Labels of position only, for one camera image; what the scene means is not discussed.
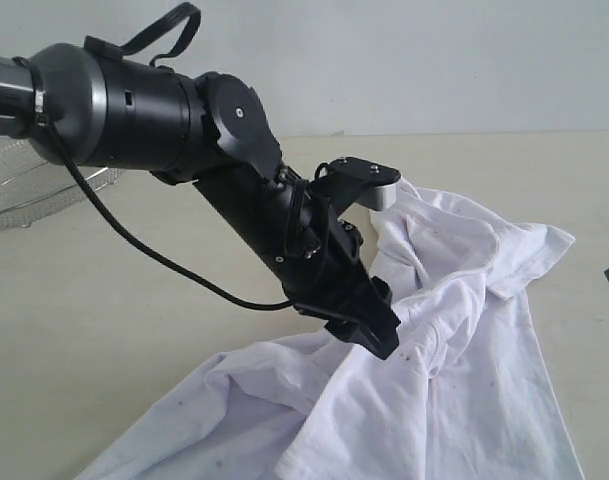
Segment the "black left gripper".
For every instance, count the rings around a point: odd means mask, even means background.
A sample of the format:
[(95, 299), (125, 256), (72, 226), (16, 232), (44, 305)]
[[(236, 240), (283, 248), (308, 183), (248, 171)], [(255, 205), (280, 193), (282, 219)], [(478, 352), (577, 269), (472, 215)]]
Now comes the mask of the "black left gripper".
[(308, 206), (310, 222), (298, 237), (307, 243), (282, 268), (285, 294), (300, 314), (325, 320), (336, 339), (386, 360), (399, 346), (400, 325), (389, 285), (368, 275), (360, 260), (363, 238), (353, 224), (321, 198), (312, 196)]

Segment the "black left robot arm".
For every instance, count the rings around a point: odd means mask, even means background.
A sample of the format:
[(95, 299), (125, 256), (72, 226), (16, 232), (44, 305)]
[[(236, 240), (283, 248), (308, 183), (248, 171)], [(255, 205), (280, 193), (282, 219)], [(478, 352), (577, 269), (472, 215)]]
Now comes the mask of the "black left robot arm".
[(356, 203), (392, 205), (399, 172), (341, 157), (302, 178), (237, 77), (193, 79), (69, 44), (0, 57), (0, 135), (71, 172), (142, 170), (192, 184), (276, 276), (289, 307), (378, 358), (398, 347), (391, 290), (367, 273), (362, 236), (341, 216)]

